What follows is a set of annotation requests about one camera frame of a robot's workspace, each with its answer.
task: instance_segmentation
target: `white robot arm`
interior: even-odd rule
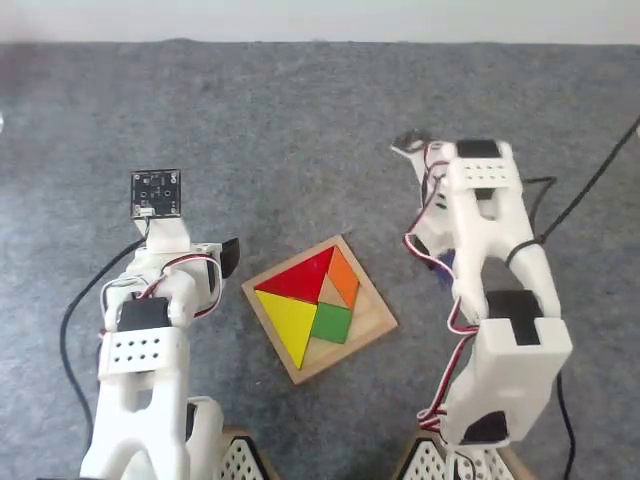
[[[211,398],[188,398],[186,329],[219,304],[238,241],[191,243],[180,218],[178,170],[133,172],[131,213],[147,241],[101,292],[100,393],[80,474],[211,480],[223,415]]]
[[[411,161],[421,185],[422,209],[405,243],[451,275],[455,304],[449,324],[458,308],[471,324],[454,330],[463,335],[455,361],[470,343],[469,362],[446,399],[448,379],[441,383],[440,398],[422,412],[421,424],[439,426],[457,451],[521,440],[547,404],[572,344],[542,246],[532,244],[510,258],[516,246],[533,240],[511,147],[494,140],[405,136],[392,150]],[[451,251],[449,268],[439,258]],[[523,289],[485,292],[487,257],[510,262]]]

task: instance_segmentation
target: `orange triangle piece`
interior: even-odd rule
[[[254,287],[255,290],[294,298],[303,302],[318,303],[324,276],[329,268],[333,247],[294,265],[275,277]]]
[[[329,278],[349,309],[353,308],[360,282],[339,248],[335,248],[329,264]]]

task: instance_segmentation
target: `tangram piece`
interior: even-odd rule
[[[339,248],[334,249],[331,263],[329,264],[329,278],[335,285],[340,296],[347,304],[347,307],[353,308],[356,301],[356,293],[358,292],[358,277],[351,266],[345,260]]]
[[[318,307],[267,292],[256,291],[256,295],[293,363],[300,368]]]
[[[292,265],[291,268],[265,280],[254,288],[282,297],[316,303],[332,255],[333,248],[327,248],[304,262]]]
[[[311,336],[329,342],[346,342],[352,315],[351,310],[347,308],[318,303]]]

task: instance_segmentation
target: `white bracket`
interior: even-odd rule
[[[100,396],[81,477],[120,478],[143,450],[157,480],[186,480],[184,442],[189,344],[178,328],[107,332],[100,355]],[[138,394],[151,390],[139,408]]]

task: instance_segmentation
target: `perforated white panel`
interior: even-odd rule
[[[220,465],[220,480],[264,480],[249,444],[236,438]]]
[[[514,480],[496,450],[478,450],[470,455],[456,455],[458,475],[462,480]],[[403,480],[449,480],[445,459],[431,440],[418,446]]]
[[[102,340],[100,369],[108,375],[178,368],[186,362],[186,337],[179,328],[164,327],[130,332],[107,332]]]
[[[493,480],[513,480],[513,475],[496,450],[485,450],[485,461]]]
[[[444,480],[445,465],[431,440],[424,440],[416,449],[402,480]]]

